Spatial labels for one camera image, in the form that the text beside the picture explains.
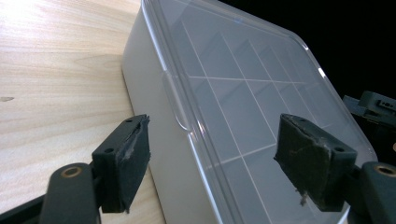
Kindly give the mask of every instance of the clear plastic lid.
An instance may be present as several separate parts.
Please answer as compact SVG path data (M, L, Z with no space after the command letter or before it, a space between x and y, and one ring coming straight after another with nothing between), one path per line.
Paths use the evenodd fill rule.
M281 113L309 119L376 156L308 46L293 32L217 1L152 0L142 8L223 223L337 223L295 190L274 160Z

